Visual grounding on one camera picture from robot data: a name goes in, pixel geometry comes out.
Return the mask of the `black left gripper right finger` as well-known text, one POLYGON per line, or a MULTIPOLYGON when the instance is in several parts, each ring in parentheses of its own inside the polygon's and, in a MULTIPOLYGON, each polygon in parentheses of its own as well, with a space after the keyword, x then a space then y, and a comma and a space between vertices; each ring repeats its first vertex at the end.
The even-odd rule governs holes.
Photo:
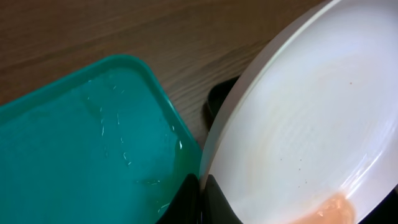
POLYGON ((233 212, 216 179, 208 175, 202 193, 203 224, 243 224, 233 212))

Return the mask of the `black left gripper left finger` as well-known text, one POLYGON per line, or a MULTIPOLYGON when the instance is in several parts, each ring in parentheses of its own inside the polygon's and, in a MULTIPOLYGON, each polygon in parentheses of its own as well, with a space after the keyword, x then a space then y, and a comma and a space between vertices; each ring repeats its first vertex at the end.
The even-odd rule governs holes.
POLYGON ((156 224, 197 224, 200 186, 195 174, 188 174, 156 224))

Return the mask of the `white plate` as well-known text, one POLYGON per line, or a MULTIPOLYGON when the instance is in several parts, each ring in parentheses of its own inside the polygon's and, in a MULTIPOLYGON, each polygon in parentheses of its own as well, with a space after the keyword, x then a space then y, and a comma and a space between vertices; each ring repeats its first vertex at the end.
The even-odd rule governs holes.
POLYGON ((275 36, 211 125, 211 180, 243 223, 370 214, 397 185, 397 0, 325 1, 275 36))

